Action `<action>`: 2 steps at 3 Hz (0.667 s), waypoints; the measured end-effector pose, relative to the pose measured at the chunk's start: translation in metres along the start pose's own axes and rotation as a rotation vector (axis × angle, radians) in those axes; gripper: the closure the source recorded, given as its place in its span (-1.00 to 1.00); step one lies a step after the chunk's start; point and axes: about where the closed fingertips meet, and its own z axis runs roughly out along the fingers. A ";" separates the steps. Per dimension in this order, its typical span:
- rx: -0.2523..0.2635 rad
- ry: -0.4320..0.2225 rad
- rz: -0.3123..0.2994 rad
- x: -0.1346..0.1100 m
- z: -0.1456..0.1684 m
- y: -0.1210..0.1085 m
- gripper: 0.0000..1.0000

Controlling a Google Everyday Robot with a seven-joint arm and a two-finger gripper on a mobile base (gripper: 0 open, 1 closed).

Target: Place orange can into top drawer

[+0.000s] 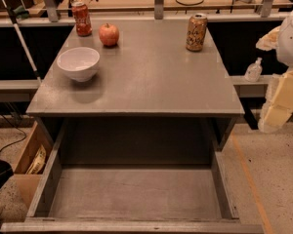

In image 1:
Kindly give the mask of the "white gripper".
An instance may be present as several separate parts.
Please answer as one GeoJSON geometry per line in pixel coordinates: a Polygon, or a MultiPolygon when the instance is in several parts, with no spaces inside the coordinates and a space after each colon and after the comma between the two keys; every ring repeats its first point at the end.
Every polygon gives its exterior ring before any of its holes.
{"type": "Polygon", "coordinates": [[[276,49],[278,61],[292,67],[281,75],[274,74],[267,87],[258,128],[263,133],[272,133],[281,129],[293,114],[293,10],[280,27],[258,40],[256,48],[262,51],[276,49]]]}

